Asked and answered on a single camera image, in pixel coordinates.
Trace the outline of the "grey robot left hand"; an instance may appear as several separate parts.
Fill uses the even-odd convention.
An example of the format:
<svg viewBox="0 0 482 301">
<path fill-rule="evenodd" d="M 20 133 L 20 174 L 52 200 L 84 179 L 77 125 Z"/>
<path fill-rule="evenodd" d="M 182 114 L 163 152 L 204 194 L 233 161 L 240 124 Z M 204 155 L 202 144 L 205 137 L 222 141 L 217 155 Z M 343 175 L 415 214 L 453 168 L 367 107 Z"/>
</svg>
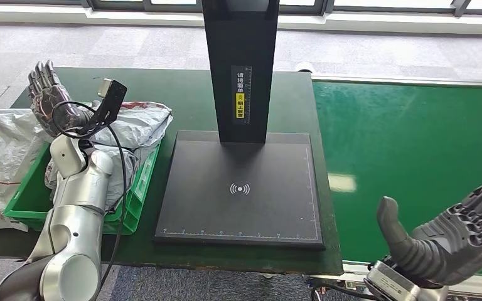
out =
<svg viewBox="0 0 482 301">
<path fill-rule="evenodd" d="M 72 100 L 48 60 L 39 61 L 28 75 L 31 110 L 44 131 L 52 138 L 60 134 L 58 128 L 68 130 L 84 126 L 93 113 L 80 109 Z"/>
</svg>

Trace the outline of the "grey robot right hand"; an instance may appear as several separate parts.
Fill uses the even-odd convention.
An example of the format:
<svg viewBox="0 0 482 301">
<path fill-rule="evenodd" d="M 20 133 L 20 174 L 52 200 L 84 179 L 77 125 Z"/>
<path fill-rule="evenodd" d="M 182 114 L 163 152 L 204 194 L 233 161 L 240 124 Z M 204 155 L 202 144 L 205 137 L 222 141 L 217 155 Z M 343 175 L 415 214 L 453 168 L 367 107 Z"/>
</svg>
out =
<svg viewBox="0 0 482 301">
<path fill-rule="evenodd" d="M 389 262 L 407 277 L 451 286 L 482 271 L 482 185 L 412 233 L 399 221 L 396 200 L 384 196 L 377 223 Z"/>
</svg>

